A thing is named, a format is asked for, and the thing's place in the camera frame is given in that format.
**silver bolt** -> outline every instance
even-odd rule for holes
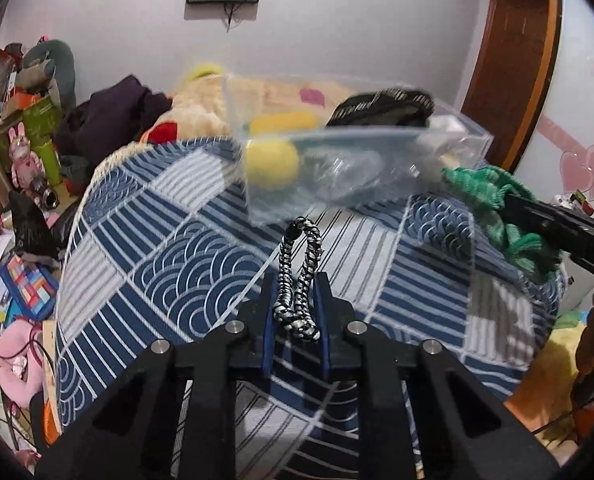
[[[351,334],[361,335],[368,330],[368,326],[363,321],[351,321],[347,329]]]
[[[421,348],[423,348],[424,351],[428,352],[430,355],[435,355],[442,351],[443,346],[436,339],[426,339],[422,343]]]
[[[245,327],[246,326],[244,325],[243,321],[233,319],[232,321],[226,323],[226,332],[230,332],[231,334],[238,334],[240,332],[243,332]]]
[[[155,354],[165,354],[170,349],[170,343],[165,339],[157,339],[152,345],[150,345],[150,349]]]

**black and white paracord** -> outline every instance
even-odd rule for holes
[[[306,235],[308,247],[293,290],[292,247],[302,232]],[[308,296],[322,252],[321,234],[311,220],[300,216],[286,228],[279,248],[278,293],[272,315],[291,335],[306,341],[316,341],[320,335],[310,313]]]

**wooden door frame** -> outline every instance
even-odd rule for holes
[[[477,64],[475,65],[475,70],[472,74],[472,79],[462,109],[470,104],[472,99],[476,98],[477,83],[484,69],[484,61],[488,53],[496,3],[497,0],[490,0],[490,4],[488,5],[486,28],[484,29]],[[561,31],[561,3],[561,0],[548,0],[548,21],[546,24],[544,49],[539,62],[539,70],[522,122],[519,129],[517,129],[514,139],[512,140],[512,145],[502,164],[502,168],[510,172],[513,172],[516,169],[522,158],[523,152],[525,151],[535,126],[537,125],[543,104],[548,94],[548,89],[550,88],[552,73],[555,69],[555,61],[557,60],[559,35]]]

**pink neck pillow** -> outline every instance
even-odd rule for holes
[[[0,355],[3,357],[13,356],[19,352],[30,339],[37,339],[41,330],[28,323],[26,320],[18,319],[13,322],[0,337]],[[13,372],[13,362],[16,358],[0,359],[0,386],[4,393],[19,405],[20,408],[28,408],[32,396],[42,389],[43,384],[43,355],[33,351],[30,343],[19,354],[28,359],[28,376],[25,381],[21,380]]]

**wooden door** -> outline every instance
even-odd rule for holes
[[[490,0],[462,112],[494,141],[486,158],[514,170],[541,111],[558,36],[558,0]]]

